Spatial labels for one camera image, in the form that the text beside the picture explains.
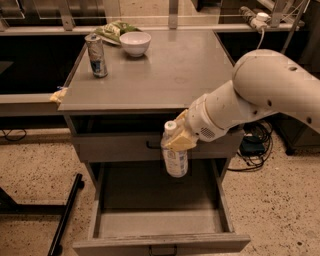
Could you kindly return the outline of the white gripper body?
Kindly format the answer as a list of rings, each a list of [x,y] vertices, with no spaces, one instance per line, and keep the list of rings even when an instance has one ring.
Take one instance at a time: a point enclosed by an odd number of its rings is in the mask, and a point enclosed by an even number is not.
[[[187,110],[185,128],[193,138],[212,142],[227,134],[226,129],[218,127],[210,118],[206,107],[207,94],[195,100]]]

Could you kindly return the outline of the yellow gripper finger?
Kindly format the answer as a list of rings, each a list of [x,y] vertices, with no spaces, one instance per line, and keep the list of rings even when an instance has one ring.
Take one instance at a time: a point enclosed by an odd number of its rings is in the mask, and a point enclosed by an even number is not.
[[[173,151],[192,149],[197,144],[197,138],[186,129],[178,129],[173,133],[167,131],[163,134],[162,147]]]
[[[188,114],[188,110],[185,109],[182,111],[174,120],[178,127],[185,127],[186,126],[186,117]]]

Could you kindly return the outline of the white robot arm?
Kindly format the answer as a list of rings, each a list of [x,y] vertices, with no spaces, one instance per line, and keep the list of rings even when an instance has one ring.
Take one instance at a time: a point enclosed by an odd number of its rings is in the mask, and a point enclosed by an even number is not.
[[[231,128],[283,113],[320,132],[320,80],[288,57],[266,49],[243,55],[232,78],[165,124],[162,146],[174,151],[212,142]]]

